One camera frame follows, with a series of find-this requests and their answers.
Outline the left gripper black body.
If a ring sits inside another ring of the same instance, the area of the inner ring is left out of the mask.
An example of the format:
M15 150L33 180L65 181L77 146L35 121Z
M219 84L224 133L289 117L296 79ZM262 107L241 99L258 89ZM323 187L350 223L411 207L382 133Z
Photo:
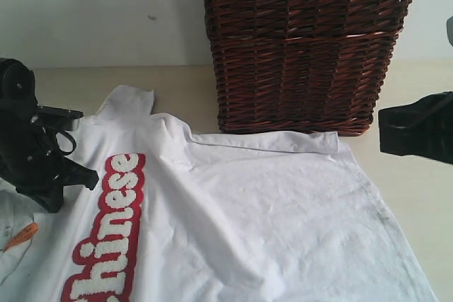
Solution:
M38 107L28 119L1 111L1 179L46 211L57 213L66 186L93 190L98 173L67 158L76 149L74 137L43 127L37 111Z

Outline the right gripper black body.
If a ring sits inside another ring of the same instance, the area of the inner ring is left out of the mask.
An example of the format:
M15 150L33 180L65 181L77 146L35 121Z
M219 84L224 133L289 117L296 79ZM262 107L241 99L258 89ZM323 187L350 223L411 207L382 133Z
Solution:
M378 112L382 153L452 164L452 92L427 95Z

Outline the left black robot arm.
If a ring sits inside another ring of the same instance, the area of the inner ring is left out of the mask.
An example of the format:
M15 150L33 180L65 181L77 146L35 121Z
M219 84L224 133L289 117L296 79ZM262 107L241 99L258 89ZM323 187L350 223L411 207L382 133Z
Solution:
M1 59L1 179L50 213L61 209L66 186L93 190L97 172L69 159L57 140L62 135L75 149L71 133L83 116L40 105L34 73L16 59Z

